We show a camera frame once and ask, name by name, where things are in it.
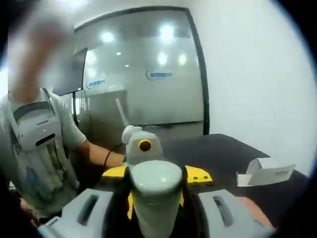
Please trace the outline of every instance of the small white box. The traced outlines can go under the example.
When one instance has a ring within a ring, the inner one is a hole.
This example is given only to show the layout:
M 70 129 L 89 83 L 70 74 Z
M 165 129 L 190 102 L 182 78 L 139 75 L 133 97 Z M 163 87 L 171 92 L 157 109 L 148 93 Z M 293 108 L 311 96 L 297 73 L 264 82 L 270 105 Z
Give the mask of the small white box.
M 245 175 L 237 174 L 238 187 L 267 185 L 289 180 L 295 164 L 282 165 L 277 159 L 257 158 L 249 163 Z

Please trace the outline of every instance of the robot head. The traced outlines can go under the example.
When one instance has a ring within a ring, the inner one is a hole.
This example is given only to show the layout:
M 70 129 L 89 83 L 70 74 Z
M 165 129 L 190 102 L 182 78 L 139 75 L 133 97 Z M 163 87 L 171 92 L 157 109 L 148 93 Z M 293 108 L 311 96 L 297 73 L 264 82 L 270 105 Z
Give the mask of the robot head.
M 132 166 L 149 160 L 165 160 L 159 138 L 142 130 L 133 133 L 126 146 L 126 159 Z

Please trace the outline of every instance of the robot eye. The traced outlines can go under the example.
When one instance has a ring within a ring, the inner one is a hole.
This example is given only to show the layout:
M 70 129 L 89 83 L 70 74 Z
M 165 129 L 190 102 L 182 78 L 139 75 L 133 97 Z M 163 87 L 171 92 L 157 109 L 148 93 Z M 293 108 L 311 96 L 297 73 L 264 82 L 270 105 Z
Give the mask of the robot eye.
M 149 151 L 151 148 L 151 141 L 150 140 L 141 140 L 139 142 L 139 149 L 143 152 Z

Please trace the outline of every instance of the table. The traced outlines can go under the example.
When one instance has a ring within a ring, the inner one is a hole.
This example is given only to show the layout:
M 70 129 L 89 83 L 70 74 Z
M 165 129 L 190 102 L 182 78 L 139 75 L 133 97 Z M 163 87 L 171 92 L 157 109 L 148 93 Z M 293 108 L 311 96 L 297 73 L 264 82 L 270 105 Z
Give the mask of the table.
M 226 135 L 212 134 L 169 141 L 162 143 L 162 146 L 165 157 L 170 161 L 180 166 L 189 165 L 209 172 L 215 182 L 215 190 L 227 189 L 236 196 L 253 200 L 274 227 L 308 184 L 305 175 L 294 171 L 290 180 L 285 182 L 237 187 L 237 172 L 243 174 L 250 161 L 269 156 Z

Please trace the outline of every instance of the man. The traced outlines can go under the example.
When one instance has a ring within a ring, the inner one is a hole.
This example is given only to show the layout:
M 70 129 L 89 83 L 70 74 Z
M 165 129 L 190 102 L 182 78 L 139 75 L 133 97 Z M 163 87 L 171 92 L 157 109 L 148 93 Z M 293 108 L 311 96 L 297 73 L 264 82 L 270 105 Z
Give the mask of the man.
M 10 65 L 9 71 L 15 70 L 14 83 L 12 90 L 9 91 L 8 96 L 5 96 L 0 104 L 0 139 L 1 143 L 1 158 L 0 168 L 6 177 L 7 181 L 11 181 L 18 193 L 25 199 L 21 200 L 21 207 L 29 214 L 28 208 L 30 207 L 36 216 L 42 222 L 48 221 L 51 217 L 60 215 L 60 212 L 68 202 L 77 196 L 77 188 L 72 186 L 72 181 L 69 177 L 63 175 L 60 179 L 62 186 L 58 191 L 52 192 L 51 200 L 44 200 L 38 192 L 27 190 L 25 184 L 26 178 L 21 178 L 20 174 L 23 173 L 20 169 L 21 158 L 17 158 L 13 151 L 13 137 L 10 122 L 7 116 L 7 107 L 11 107 L 12 112 L 15 112 L 21 106 L 47 101 L 46 95 L 39 85 L 39 75 L 43 68 L 49 62 L 52 54 L 57 48 L 65 41 L 65 35 L 61 26 L 54 19 L 34 24 L 26 33 L 24 42 L 24 54 L 21 52 L 16 65 Z M 92 144 L 86 136 L 75 125 L 69 108 L 65 105 L 64 101 L 55 94 L 50 94 L 52 103 L 54 104 L 59 120 L 62 127 L 62 143 L 68 149 L 79 153 L 82 157 L 89 160 L 91 163 L 106 167 L 121 166 L 123 162 L 123 155 L 110 153 L 109 150 Z M 62 154 L 65 157 L 63 148 L 53 147 L 48 145 L 46 147 L 46 158 L 43 158 L 43 163 L 48 160 L 57 161 L 55 167 L 63 170 L 62 164 L 59 160 L 65 161 L 67 158 L 61 158 Z M 37 174 L 36 178 L 39 182 L 47 179 L 47 174 Z

